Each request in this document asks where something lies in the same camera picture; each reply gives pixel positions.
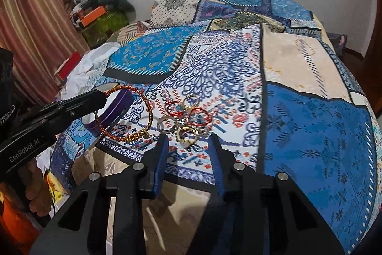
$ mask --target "green container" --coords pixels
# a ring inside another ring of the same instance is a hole
[[[123,13],[107,11],[85,27],[81,33],[89,47],[95,48],[107,41],[114,32],[128,24],[129,22]]]

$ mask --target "patchwork bedspread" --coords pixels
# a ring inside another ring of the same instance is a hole
[[[381,207],[382,137],[312,12],[293,0],[156,0],[150,25],[129,25],[119,40],[84,92],[109,82],[142,90],[154,114],[151,136],[124,144],[103,137],[89,149],[95,137],[80,119],[73,122],[51,165],[68,191],[94,168],[108,175],[138,162],[155,146],[165,103],[195,94],[223,148],[258,172],[286,172],[351,253]],[[147,119],[137,97],[113,134],[139,131]],[[169,140],[167,182],[143,204],[148,254],[206,245],[228,254],[232,226],[218,219],[229,219],[232,209],[216,194],[207,138],[187,149],[174,135]]]

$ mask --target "orange braided bracelet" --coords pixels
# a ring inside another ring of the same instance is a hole
[[[142,100],[145,102],[146,104],[146,107],[147,107],[147,110],[149,112],[149,121],[148,121],[148,124],[147,126],[145,126],[142,130],[139,130],[138,132],[136,133],[133,133],[133,134],[130,134],[130,135],[127,135],[126,137],[117,137],[115,135],[112,135],[110,134],[109,132],[107,132],[104,127],[101,125],[101,123],[99,122],[98,120],[98,115],[97,115],[97,112],[94,112],[94,115],[95,115],[95,121],[98,125],[98,127],[100,128],[100,130],[102,131],[102,133],[104,135],[106,135],[107,137],[110,137],[111,139],[115,140],[115,141],[118,141],[118,142],[133,142],[133,141],[136,141],[137,139],[143,137],[144,139],[148,139],[149,138],[149,133],[148,133],[148,130],[150,129],[151,127],[151,124],[152,124],[152,109],[151,109],[151,106],[150,106],[150,103],[148,102],[148,100],[146,99],[146,97],[143,95],[142,92],[140,92],[138,89],[134,88],[134,87],[130,87],[130,86],[115,86],[114,88],[112,88],[111,90],[109,91],[105,91],[104,94],[106,95],[106,97],[109,97],[111,93],[115,92],[115,91],[118,91],[118,90],[121,90],[121,89],[129,89],[131,91],[134,91],[135,93],[137,93],[141,98]]]

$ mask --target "red curtain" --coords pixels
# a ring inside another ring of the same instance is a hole
[[[0,46],[14,54],[13,73],[32,102],[54,101],[55,71],[72,54],[89,50],[71,24],[73,0],[0,0]]]

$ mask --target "silver bolt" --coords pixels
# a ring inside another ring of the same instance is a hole
[[[237,171],[242,171],[242,170],[245,169],[245,164],[243,164],[243,163],[235,163],[235,164],[233,165],[233,167],[234,167],[235,170],[237,170]]]
[[[89,175],[89,180],[98,180],[101,177],[100,173],[93,172]]]
[[[289,178],[288,174],[284,173],[284,172],[280,172],[278,175],[277,175],[278,179],[279,180],[287,180]]]
[[[144,168],[144,164],[143,163],[134,163],[133,164],[133,169],[135,171],[140,171]]]

